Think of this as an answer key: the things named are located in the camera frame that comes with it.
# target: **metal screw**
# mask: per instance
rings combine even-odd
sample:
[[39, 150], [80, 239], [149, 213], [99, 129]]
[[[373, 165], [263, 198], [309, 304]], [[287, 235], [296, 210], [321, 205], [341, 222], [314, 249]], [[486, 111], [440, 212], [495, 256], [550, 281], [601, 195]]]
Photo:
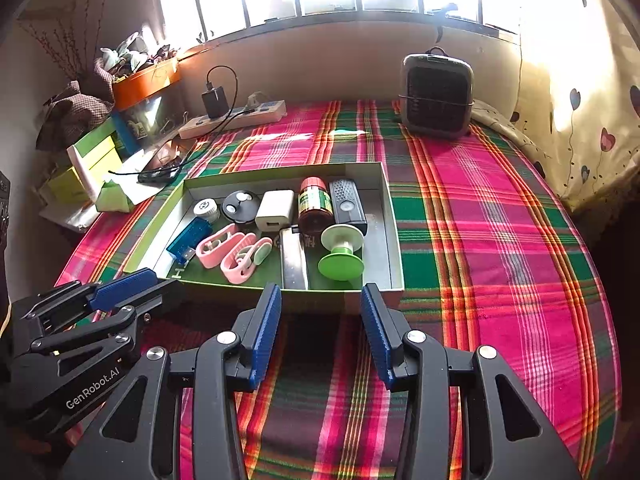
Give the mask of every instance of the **metal screw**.
[[425, 339], [427, 339], [427, 336], [420, 330], [411, 330], [410, 332], [406, 333], [406, 338], [412, 343], [424, 343]]
[[220, 332], [216, 338], [220, 344], [230, 345], [236, 340], [236, 334], [233, 332]]
[[151, 361], [158, 361], [164, 355], [164, 348], [160, 348], [159, 346], [154, 346], [146, 351], [146, 358]]
[[489, 345], [481, 346], [478, 353], [485, 359], [493, 359], [498, 355], [498, 351]]

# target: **orange box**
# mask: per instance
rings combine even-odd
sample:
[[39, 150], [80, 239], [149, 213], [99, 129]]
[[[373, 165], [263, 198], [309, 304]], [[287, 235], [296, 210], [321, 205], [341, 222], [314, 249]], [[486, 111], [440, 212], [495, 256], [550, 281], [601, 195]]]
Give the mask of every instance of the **orange box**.
[[113, 84], [116, 110], [121, 112], [127, 108], [166, 88], [171, 83], [180, 81], [178, 58], [172, 57], [155, 66], [145, 68], [132, 76]]

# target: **space heater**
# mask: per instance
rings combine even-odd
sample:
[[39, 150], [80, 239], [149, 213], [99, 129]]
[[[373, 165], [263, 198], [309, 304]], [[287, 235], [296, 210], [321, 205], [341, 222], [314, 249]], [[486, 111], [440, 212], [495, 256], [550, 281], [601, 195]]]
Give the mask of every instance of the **space heater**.
[[402, 62], [402, 124], [416, 134], [457, 139], [468, 132], [474, 72], [444, 51], [443, 56], [430, 52]]

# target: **blue gripper pad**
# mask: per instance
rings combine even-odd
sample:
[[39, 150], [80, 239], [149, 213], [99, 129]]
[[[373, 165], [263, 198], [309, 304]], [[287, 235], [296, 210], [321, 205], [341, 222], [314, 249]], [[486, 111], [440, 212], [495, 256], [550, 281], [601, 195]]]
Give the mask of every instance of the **blue gripper pad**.
[[189, 263], [189, 259], [185, 257], [185, 252], [189, 248], [195, 250], [201, 241], [212, 234], [213, 229], [209, 222], [204, 218], [196, 216], [196, 218], [191, 220], [187, 227], [175, 237], [175, 240], [169, 244], [166, 250], [179, 265], [183, 266]]
[[[396, 380], [391, 364], [391, 344], [378, 312], [378, 308], [386, 309], [386, 305], [384, 303], [380, 306], [376, 304], [382, 301], [382, 298], [376, 302], [369, 287], [370, 285], [364, 286], [360, 293], [360, 315], [362, 316], [364, 330], [367, 333], [367, 340], [369, 341], [378, 377], [385, 383], [386, 389], [390, 390]], [[380, 296], [378, 288], [376, 288], [375, 293]]]
[[280, 313], [282, 310], [282, 294], [280, 287], [273, 285], [271, 290], [265, 291], [270, 294], [264, 298], [264, 293], [260, 297], [258, 307], [256, 308], [256, 314], [261, 311], [260, 303], [266, 302], [264, 307], [264, 314], [262, 316], [262, 322], [255, 337], [254, 350], [252, 353], [251, 374], [249, 375], [249, 385], [252, 389], [256, 389], [265, 375], [267, 374], [267, 367], [269, 365], [269, 357], [271, 357], [271, 349], [273, 349], [273, 341], [276, 338], [276, 332], [278, 330], [278, 323], [280, 322]]
[[158, 284], [158, 277], [151, 269], [140, 269], [112, 282], [96, 287], [89, 306], [93, 310], [110, 311], [121, 301], [135, 296]]

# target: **white bottle cap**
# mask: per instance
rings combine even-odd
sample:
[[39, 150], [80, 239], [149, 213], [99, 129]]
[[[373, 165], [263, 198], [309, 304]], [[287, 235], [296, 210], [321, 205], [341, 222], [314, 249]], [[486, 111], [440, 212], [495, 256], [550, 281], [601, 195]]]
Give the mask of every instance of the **white bottle cap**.
[[193, 214], [205, 219], [210, 224], [213, 224], [213, 222], [220, 218], [218, 205], [212, 198], [200, 200], [193, 208]]

